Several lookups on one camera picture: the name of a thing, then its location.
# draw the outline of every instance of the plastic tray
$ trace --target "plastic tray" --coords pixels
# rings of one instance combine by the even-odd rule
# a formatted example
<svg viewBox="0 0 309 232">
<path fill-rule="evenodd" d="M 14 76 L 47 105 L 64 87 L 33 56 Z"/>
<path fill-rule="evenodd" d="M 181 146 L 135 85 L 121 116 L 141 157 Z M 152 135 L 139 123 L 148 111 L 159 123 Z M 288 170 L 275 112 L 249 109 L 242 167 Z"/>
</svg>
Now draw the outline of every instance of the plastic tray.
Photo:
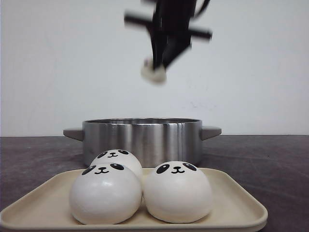
<svg viewBox="0 0 309 232">
<path fill-rule="evenodd" d="M 143 169 L 144 177 L 152 169 Z M 117 225 L 82 225 L 70 214 L 71 184 L 82 170 L 58 174 L 1 212 L 2 231 L 206 231 L 255 232 L 266 225 L 267 210 L 228 174 L 201 168 L 209 178 L 214 207 L 206 217 L 171 224 L 152 217 L 142 204 L 130 219 Z"/>
</svg>

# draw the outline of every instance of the stainless steel pot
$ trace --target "stainless steel pot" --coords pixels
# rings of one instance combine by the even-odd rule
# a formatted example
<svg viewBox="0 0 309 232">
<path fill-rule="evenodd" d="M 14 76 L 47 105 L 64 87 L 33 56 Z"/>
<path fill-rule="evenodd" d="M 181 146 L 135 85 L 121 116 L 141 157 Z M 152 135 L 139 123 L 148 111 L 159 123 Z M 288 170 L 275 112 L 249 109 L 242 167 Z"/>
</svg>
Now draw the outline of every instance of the stainless steel pot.
<svg viewBox="0 0 309 232">
<path fill-rule="evenodd" d="M 171 160 L 197 163 L 202 140 L 221 134 L 221 129 L 203 127 L 198 119 L 116 118 L 84 121 L 83 129 L 63 134 L 83 142 L 86 165 L 105 150 L 124 149 L 148 168 Z"/>
</svg>

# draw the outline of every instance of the gray table surface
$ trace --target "gray table surface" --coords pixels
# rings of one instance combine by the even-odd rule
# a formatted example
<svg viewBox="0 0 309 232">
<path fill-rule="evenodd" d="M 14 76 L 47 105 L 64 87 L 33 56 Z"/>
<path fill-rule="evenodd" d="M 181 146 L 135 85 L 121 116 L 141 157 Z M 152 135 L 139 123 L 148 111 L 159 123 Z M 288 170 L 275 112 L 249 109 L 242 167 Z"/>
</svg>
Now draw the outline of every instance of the gray table surface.
<svg viewBox="0 0 309 232">
<path fill-rule="evenodd" d="M 309 231 L 309 136 L 221 135 L 203 142 L 198 166 L 228 173 L 267 208 L 262 232 Z M 81 168 L 81 142 L 2 137 L 1 210 L 54 175 Z"/>
</svg>

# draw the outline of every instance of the black eye patch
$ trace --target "black eye patch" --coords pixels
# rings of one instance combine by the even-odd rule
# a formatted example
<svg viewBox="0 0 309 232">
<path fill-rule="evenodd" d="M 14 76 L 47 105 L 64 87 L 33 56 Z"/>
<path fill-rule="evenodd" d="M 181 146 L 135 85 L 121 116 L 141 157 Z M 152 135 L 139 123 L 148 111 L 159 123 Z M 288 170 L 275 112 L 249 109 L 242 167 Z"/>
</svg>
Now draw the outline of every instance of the black eye patch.
<svg viewBox="0 0 309 232">
<path fill-rule="evenodd" d="M 105 156 L 107 154 L 107 151 L 102 152 L 101 154 L 98 155 L 98 159 L 100 159 L 101 157 Z"/>
<path fill-rule="evenodd" d="M 191 169 L 192 171 L 196 171 L 197 170 L 193 165 L 191 165 L 189 163 L 183 163 L 183 166 L 187 167 L 188 169 Z"/>
<path fill-rule="evenodd" d="M 129 154 L 127 151 L 124 151 L 124 150 L 118 150 L 118 152 L 120 152 L 121 154 L 124 154 L 124 155 L 128 155 Z"/>
<path fill-rule="evenodd" d="M 123 170 L 124 167 L 118 163 L 112 163 L 111 164 L 111 167 L 114 168 L 114 169 L 117 169 L 117 170 Z"/>
<path fill-rule="evenodd" d="M 165 172 L 169 168 L 169 164 L 164 164 L 156 170 L 157 174 Z"/>
<path fill-rule="evenodd" d="M 88 172 L 91 172 L 95 167 L 96 167 L 96 165 L 90 166 L 90 167 L 87 168 L 85 171 L 83 171 L 82 175 L 85 175 L 85 174 L 87 174 Z"/>
</svg>

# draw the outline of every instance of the white wall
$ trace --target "white wall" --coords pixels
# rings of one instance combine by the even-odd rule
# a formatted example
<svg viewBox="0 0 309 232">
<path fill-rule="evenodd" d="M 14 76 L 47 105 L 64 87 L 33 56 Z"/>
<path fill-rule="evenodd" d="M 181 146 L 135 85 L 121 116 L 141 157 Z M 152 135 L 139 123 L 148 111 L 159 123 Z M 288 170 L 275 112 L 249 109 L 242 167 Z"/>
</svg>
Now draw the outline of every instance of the white wall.
<svg viewBox="0 0 309 232">
<path fill-rule="evenodd" d="M 62 135 L 85 119 L 190 117 L 224 134 L 309 134 L 309 1 L 212 0 L 193 24 L 213 40 L 153 86 L 140 0 L 3 0 L 1 135 Z"/>
</svg>

